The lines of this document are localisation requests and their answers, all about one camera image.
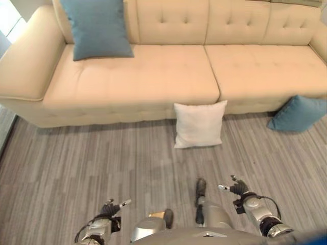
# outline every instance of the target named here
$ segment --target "white pillow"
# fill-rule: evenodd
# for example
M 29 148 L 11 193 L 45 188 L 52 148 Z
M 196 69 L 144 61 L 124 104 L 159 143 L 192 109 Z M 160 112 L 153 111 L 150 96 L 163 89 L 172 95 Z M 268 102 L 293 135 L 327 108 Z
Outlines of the white pillow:
M 213 105 L 174 104 L 177 136 L 174 148 L 221 144 L 220 131 L 227 101 Z

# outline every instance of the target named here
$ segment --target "laminate flooring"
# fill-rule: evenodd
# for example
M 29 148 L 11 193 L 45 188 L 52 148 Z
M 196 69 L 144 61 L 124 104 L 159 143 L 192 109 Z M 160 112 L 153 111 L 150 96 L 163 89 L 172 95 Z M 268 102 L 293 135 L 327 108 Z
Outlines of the laminate flooring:
M 14 112 L 0 105 L 0 156 L 15 118 Z
M 198 177 L 237 229 L 258 234 L 217 189 L 231 174 L 274 198 L 295 229 L 327 227 L 327 117 L 303 133 L 271 131 L 269 118 L 228 115 L 222 145 L 186 150 L 173 148 L 175 120 L 39 129 L 18 118 L 0 161 L 0 244 L 73 244 L 109 198 L 132 199 L 110 244 L 128 244 L 137 222 L 166 208 L 174 228 L 193 227 Z

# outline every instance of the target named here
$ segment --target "teal throw pillow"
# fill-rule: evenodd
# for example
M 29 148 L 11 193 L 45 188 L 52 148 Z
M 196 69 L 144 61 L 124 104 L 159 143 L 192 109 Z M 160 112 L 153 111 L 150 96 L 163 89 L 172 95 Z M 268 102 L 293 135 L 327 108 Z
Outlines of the teal throw pillow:
M 296 95 L 268 122 L 273 130 L 304 131 L 327 113 L 327 101 Z
M 134 57 L 127 40 L 123 0 L 61 0 L 74 37 L 74 61 Z

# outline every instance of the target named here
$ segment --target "sofa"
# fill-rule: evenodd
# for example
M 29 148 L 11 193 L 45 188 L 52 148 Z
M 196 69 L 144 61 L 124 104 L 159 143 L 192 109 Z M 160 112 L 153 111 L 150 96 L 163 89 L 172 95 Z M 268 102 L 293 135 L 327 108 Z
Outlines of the sofa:
M 251 0 L 125 0 L 134 58 L 73 61 L 60 0 L 40 7 L 0 60 L 0 104 L 42 127 L 175 118 L 174 103 L 226 114 L 327 96 L 321 9 Z

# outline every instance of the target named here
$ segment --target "window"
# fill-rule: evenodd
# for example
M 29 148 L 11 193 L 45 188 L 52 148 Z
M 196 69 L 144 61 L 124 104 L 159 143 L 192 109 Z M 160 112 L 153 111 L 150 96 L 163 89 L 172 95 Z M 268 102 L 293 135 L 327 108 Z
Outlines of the window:
M 26 21 L 21 17 L 10 0 L 0 0 L 0 31 L 13 43 L 26 27 Z

